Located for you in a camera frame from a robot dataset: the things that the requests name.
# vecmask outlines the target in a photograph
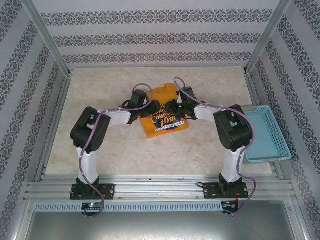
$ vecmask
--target patterned wallpaper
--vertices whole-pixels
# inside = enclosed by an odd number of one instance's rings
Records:
[[[0,240],[42,157],[64,76],[18,0],[0,0]]]
[[[69,68],[245,66],[279,0],[37,0]]]
[[[292,153],[281,163],[291,179],[312,239],[320,239],[320,8],[294,0],[280,20],[251,76]]]

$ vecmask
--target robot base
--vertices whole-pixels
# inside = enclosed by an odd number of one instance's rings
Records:
[[[99,177],[92,184],[96,189],[102,193],[105,200],[113,200],[115,196],[115,185],[114,184],[99,184]],[[88,184],[76,179],[76,184],[72,185],[71,200],[101,200],[96,191],[94,191]]]
[[[247,199],[247,184],[242,180],[240,178],[235,182],[226,182],[220,173],[219,182],[198,183],[198,186],[203,188],[205,199],[235,199],[237,195],[239,199]]]

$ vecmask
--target black mounting plate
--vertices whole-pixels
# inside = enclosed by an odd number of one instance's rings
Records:
[[[237,187],[234,187],[228,194],[223,194],[219,187],[218,182],[206,182],[203,183],[203,194],[205,199],[235,199],[237,193],[239,199],[247,199],[249,197],[247,184],[245,182],[240,183]]]
[[[98,190],[103,194],[105,200],[113,200],[115,196],[115,186],[114,184],[99,184]],[[79,185],[73,184],[70,193],[71,200],[101,200],[101,197],[96,194],[96,197],[82,195]]]

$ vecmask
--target plastic basket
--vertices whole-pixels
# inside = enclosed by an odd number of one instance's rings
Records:
[[[252,121],[256,138],[245,152],[243,163],[256,164],[290,160],[291,153],[269,106],[258,106],[254,111],[245,111]]]

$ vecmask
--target enclosure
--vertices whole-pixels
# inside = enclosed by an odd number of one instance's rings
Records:
[[[318,0],[0,6],[1,239],[320,239]],[[214,124],[188,120],[188,129],[150,139],[139,119],[117,125],[97,158],[114,199],[84,219],[88,201],[70,200],[79,173],[70,132],[83,110],[116,108],[134,85],[174,77],[200,101],[239,104],[247,116],[269,106],[291,159],[246,161],[256,192],[224,217],[222,200],[197,186],[218,182],[224,166]]]

